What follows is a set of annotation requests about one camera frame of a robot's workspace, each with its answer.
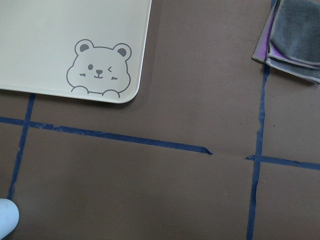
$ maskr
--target microfiber cloth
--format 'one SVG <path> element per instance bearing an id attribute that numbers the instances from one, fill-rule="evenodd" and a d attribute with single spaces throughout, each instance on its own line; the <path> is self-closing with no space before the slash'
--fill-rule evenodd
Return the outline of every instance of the microfiber cloth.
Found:
<path id="1" fill-rule="evenodd" d="M 320 83 L 320 4 L 309 0 L 278 0 L 252 59 Z"/>

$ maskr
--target brown cardboard surface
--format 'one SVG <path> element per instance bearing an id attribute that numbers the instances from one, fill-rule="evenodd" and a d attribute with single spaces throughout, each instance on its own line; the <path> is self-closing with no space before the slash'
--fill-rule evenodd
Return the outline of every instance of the brown cardboard surface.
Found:
<path id="1" fill-rule="evenodd" d="M 261 165 L 254 239 L 319 239 L 319 171 Z"/>
<path id="2" fill-rule="evenodd" d="M 29 94 L 0 90 L 0 117 L 24 119 Z"/>
<path id="3" fill-rule="evenodd" d="M 320 164 L 320 88 L 272 70 L 266 87 L 263 155 Z"/>
<path id="4" fill-rule="evenodd" d="M 0 199 L 5 199 L 11 183 L 22 127 L 0 123 Z"/>
<path id="5" fill-rule="evenodd" d="M 252 166 L 31 128 L 8 239 L 244 239 Z"/>

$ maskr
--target bear illustration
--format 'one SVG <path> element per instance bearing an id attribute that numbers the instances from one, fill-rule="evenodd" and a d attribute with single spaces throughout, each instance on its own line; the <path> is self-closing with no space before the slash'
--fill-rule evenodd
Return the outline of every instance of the bear illustration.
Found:
<path id="1" fill-rule="evenodd" d="M 130 85 L 131 77 L 127 61 L 131 57 L 131 48 L 119 43 L 113 48 L 94 46 L 89 39 L 75 44 L 76 57 L 66 72 L 66 80 L 74 90 L 87 94 L 115 92 L 120 98 Z"/>

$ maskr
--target blue painter's tape line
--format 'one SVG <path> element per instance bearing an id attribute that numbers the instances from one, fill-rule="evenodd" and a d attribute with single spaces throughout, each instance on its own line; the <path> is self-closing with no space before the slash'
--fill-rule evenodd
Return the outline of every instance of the blue painter's tape line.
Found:
<path id="1" fill-rule="evenodd" d="M 9 117 L 2 117 L 0 116 L 0 123 L 2 124 L 12 124 L 12 125 L 19 125 L 22 126 L 24 124 L 23 120 L 15 119 L 15 118 L 9 118 Z"/>
<path id="2" fill-rule="evenodd" d="M 25 113 L 25 118 L 23 121 L 23 128 L 22 128 L 22 133 L 21 133 L 20 143 L 19 143 L 19 151 L 16 154 L 14 169 L 13 169 L 12 178 L 11 178 L 11 184 L 10 184 L 10 188 L 7 196 L 9 200 L 12 200 L 15 193 L 15 184 L 18 179 L 21 160 L 24 154 L 24 149 L 25 149 L 25 144 L 26 144 L 26 139 L 27 139 L 27 134 L 29 129 L 29 123 L 31 119 L 32 109 L 34 107 L 34 102 L 35 102 L 35 94 L 30 94 L 26 113 Z"/>
<path id="3" fill-rule="evenodd" d="M 247 232 L 246 232 L 247 240 L 252 240 L 254 238 L 256 207 L 257 207 L 257 188 L 258 188 L 258 182 L 260 177 L 260 167 L 261 167 L 261 161 L 262 161 L 262 149 L 263 149 L 265 117 L 266 117 L 265 94 L 266 94 L 266 84 L 267 84 L 267 79 L 269 74 L 270 74 L 270 67 L 265 64 L 264 70 L 263 70 L 262 91 L 261 91 L 260 109 L 259 109 L 260 129 L 258 130 L 257 136 L 256 136 L 255 161 L 254 161 L 254 167 L 253 167 L 249 218 L 248 218 L 248 226 L 247 226 Z"/>
<path id="4" fill-rule="evenodd" d="M 189 144 L 176 143 L 176 142 L 170 142 L 170 141 L 160 141 L 160 140 L 154 140 L 149 138 L 127 136 L 127 135 L 121 135 L 121 134 L 115 134 L 115 133 L 109 133 L 109 132 L 87 130 L 87 129 L 81 129 L 81 128 L 68 127 L 68 126 L 55 126 L 52 124 L 40 123 L 40 122 L 34 122 L 34 121 L 30 122 L 30 127 L 36 128 L 36 129 L 44 129 L 44 130 L 51 130 L 56 132 L 69 133 L 69 134 L 78 134 L 78 135 L 91 136 L 91 137 L 97 137 L 97 138 L 103 138 L 103 139 L 112 139 L 112 140 L 118 140 L 123 142 L 131 142 L 131 143 L 137 143 L 137 144 L 145 144 L 145 145 L 152 145 L 152 146 L 158 146 L 158 147 L 164 147 L 164 148 L 204 153 L 209 155 L 214 154 L 212 151 L 210 151 L 209 149 L 203 146 L 189 145 Z"/>
<path id="5" fill-rule="evenodd" d="M 271 0 L 271 8 L 274 6 L 274 4 L 277 2 L 277 0 Z"/>
<path id="6" fill-rule="evenodd" d="M 246 159 L 254 161 L 255 155 L 248 156 Z M 301 162 L 301 161 L 292 161 L 284 158 L 270 157 L 270 156 L 262 156 L 262 162 L 269 164 L 278 164 L 285 166 L 294 166 L 302 169 L 312 169 L 320 171 L 320 164 L 311 163 L 311 162 Z"/>

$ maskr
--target brown paper floor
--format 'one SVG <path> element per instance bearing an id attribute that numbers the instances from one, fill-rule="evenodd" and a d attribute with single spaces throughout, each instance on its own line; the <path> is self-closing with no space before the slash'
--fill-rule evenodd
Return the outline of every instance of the brown paper floor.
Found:
<path id="1" fill-rule="evenodd" d="M 251 240 L 248 230 L 254 239 L 319 239 L 318 85 L 270 71 L 262 155 L 271 158 L 246 159 L 256 152 L 264 75 L 251 55 L 270 5 L 154 0 L 140 89 L 125 104 L 37 94 L 32 106 L 28 93 L 0 90 L 0 198 L 17 176 L 20 211 L 5 239 Z"/>

